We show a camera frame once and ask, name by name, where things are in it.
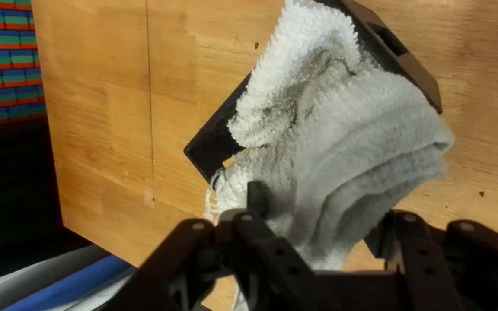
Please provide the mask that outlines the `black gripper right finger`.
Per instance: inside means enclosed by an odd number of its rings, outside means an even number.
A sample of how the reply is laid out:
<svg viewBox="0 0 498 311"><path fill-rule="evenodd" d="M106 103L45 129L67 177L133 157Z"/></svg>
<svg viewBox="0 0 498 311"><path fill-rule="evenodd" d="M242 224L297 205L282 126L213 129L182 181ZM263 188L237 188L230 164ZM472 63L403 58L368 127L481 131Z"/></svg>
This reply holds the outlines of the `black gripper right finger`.
<svg viewBox="0 0 498 311"><path fill-rule="evenodd" d="M498 231L472 219L444 229L387 212L365 236L384 260L365 300L374 311L498 311Z"/></svg>

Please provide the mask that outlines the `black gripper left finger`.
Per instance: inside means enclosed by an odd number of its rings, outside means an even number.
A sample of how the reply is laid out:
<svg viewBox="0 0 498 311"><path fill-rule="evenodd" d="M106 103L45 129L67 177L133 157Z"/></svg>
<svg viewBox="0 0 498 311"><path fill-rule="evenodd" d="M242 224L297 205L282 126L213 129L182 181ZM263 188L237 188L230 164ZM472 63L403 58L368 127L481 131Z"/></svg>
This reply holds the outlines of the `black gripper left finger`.
<svg viewBox="0 0 498 311"><path fill-rule="evenodd" d="M109 300L109 311L204 311L221 276L233 274L251 311L303 311L318 304L316 278L263 221L266 186L247 184L247 207L218 224L182 221Z"/></svg>

